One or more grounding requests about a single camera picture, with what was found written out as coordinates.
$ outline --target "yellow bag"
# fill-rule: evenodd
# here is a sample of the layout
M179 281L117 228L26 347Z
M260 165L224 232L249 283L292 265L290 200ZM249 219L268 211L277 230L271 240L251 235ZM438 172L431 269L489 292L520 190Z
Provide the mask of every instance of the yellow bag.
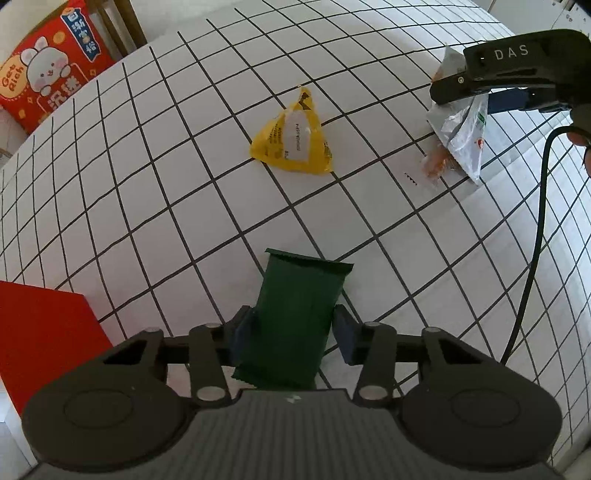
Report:
M332 153L324 140L310 91L302 87L298 101L267 123L254 138L251 156L285 170L332 171Z

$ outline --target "food package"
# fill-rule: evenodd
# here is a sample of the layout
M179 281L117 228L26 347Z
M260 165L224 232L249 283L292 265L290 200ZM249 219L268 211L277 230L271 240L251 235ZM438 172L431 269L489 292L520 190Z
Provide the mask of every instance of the food package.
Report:
M438 140L437 145L423 159L423 173L432 182L436 182L446 170L457 170L460 166L449 150Z
M232 378L266 390L315 390L335 304L353 264L266 252L255 317L236 331Z
M284 170L316 174L332 171L332 153L307 88L301 87L298 100L258 133L252 141L251 156Z
M448 77L466 70L464 55L446 47L443 61L433 77L433 80ZM486 124L486 111L488 109L488 93L474 97L456 100L445 105L433 106L427 112L427 121L437 134L441 145L466 174L476 183L480 182L480 167L482 166L482 148L484 147L484 128ZM431 162L427 170L439 175L446 168L447 158L442 154L443 150L431 155Z

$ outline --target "cartoon rabbit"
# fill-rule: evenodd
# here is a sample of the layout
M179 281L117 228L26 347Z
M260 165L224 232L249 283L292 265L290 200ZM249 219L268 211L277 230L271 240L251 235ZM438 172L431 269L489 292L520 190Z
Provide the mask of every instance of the cartoon rabbit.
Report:
M45 37L39 37L34 48L21 53L21 61L28 67L27 79L34 92L46 97L59 77L70 74L68 55L57 48L49 47Z

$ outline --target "white label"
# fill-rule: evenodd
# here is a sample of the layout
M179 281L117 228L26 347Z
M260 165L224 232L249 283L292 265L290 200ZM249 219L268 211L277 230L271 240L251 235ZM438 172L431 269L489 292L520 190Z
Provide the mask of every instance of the white label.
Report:
M293 110L285 114L283 126L283 156L286 160L308 161L310 126L306 113Z

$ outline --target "white grid mat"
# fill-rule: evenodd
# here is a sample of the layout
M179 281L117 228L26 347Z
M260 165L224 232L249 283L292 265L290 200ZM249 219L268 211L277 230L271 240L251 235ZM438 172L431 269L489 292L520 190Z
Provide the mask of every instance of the white grid mat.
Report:
M162 37L90 82L1 171L0 280L82 293L113 343L184 335L254 304L273 247L354 262L360 321L437 325L499 359L535 239L544 136L565 113L490 116L476 187L418 160L444 44L511 35L468 0L246 0ZM248 158L251 138L312 91L333 174ZM509 366L546 388L564 427L589 422L591 196L582 150L554 142L546 240ZM318 378L352 389L334 339ZM398 368L398 392L417 382ZM186 384L186 371L174 370Z

